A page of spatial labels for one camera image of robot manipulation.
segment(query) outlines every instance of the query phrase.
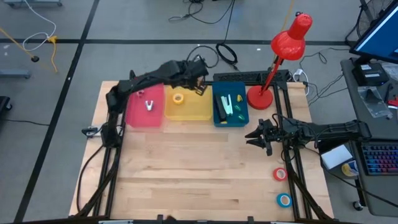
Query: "blue bin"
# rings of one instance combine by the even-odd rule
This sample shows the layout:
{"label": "blue bin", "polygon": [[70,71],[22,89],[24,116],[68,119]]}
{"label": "blue bin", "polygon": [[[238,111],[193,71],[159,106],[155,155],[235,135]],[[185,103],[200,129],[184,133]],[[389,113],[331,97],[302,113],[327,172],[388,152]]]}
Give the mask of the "blue bin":
{"label": "blue bin", "polygon": [[[233,115],[226,117],[226,124],[221,124],[217,114],[216,101],[214,95],[219,94],[221,96],[231,95]],[[242,96],[243,101],[238,103],[236,98],[238,95]],[[241,108],[241,112],[234,109],[234,106],[238,105]],[[245,120],[241,121],[238,116],[243,115]],[[230,127],[244,127],[249,122],[249,111],[248,103],[246,101],[246,88],[243,82],[214,82],[213,83],[213,119],[214,125],[219,128],[230,128]]]}

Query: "lamp base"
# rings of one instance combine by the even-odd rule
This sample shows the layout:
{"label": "lamp base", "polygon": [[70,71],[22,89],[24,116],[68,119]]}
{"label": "lamp base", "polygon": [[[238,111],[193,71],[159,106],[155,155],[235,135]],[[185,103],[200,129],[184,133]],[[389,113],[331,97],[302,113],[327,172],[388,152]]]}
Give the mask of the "lamp base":
{"label": "lamp base", "polygon": [[266,90],[262,95],[260,95],[261,86],[253,86],[248,91],[248,103],[251,107],[257,110],[267,109],[272,101],[274,100],[274,95],[270,90]]}

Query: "lamp shade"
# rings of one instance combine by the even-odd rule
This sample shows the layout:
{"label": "lamp shade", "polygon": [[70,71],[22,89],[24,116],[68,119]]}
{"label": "lamp shade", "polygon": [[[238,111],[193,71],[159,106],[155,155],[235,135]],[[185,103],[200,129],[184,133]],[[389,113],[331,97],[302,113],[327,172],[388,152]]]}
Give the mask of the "lamp shade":
{"label": "lamp shade", "polygon": [[305,50],[304,36],[311,28],[312,18],[308,14],[297,16],[290,29],[276,35],[271,41],[271,48],[285,60],[300,59]]}

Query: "white cable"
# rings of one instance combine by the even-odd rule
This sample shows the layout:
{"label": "white cable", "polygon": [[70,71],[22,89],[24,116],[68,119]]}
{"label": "white cable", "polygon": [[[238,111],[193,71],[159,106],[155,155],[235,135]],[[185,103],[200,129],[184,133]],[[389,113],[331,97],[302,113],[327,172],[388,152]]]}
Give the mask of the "white cable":
{"label": "white cable", "polygon": [[[295,82],[298,82],[298,81],[300,80],[301,74],[304,74],[305,79],[307,80],[307,83],[310,82],[310,81],[308,80],[307,74],[306,74],[302,69],[297,69],[297,71],[293,74],[293,80],[294,80]],[[310,88],[307,86],[307,92],[305,93],[305,96],[308,96],[309,93],[310,93]]]}
{"label": "white cable", "polygon": [[[33,10],[32,6],[30,6],[30,4],[27,2],[27,0],[24,0],[24,1],[25,1],[25,3],[27,4],[27,6],[29,7],[29,9],[30,9],[34,14],[36,14],[36,15],[39,16],[40,18],[42,18],[42,19],[44,19],[45,21],[50,22],[50,23],[52,23],[52,24],[54,25],[54,30],[52,31],[51,35],[49,35],[49,34],[46,33],[46,32],[38,32],[38,33],[33,34],[32,36],[26,38],[26,39],[23,41],[22,47],[24,48],[24,50],[26,50],[26,51],[33,51],[33,50],[36,50],[36,49],[38,49],[39,47],[41,47],[41,46],[47,41],[48,38],[50,38],[50,37],[52,37],[52,36],[54,35],[55,30],[57,29],[57,25],[56,25],[54,22],[52,22],[51,20],[46,19],[45,17],[41,16],[39,13],[35,12],[35,11]],[[27,42],[29,39],[31,39],[32,37],[37,36],[37,35],[40,35],[40,34],[44,34],[44,35],[46,36],[46,39],[43,40],[43,42],[42,42],[41,44],[39,44],[37,47],[35,47],[35,48],[33,48],[33,49],[26,49],[26,47],[25,47],[26,42]]]}

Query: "blue tape roll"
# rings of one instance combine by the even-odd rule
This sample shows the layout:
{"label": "blue tape roll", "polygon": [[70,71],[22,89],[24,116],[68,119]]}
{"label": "blue tape roll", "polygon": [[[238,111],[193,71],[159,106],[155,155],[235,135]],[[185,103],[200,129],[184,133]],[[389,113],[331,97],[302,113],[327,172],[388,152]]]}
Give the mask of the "blue tape roll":
{"label": "blue tape roll", "polygon": [[[287,203],[283,203],[283,202],[282,202],[282,199],[283,199],[283,198],[287,198],[287,199],[288,199]],[[282,207],[282,208],[289,208],[290,206],[292,206],[292,198],[291,198],[290,195],[287,194],[287,193],[279,194],[279,195],[276,197],[276,202],[277,202],[278,205],[279,205],[280,207]]]}

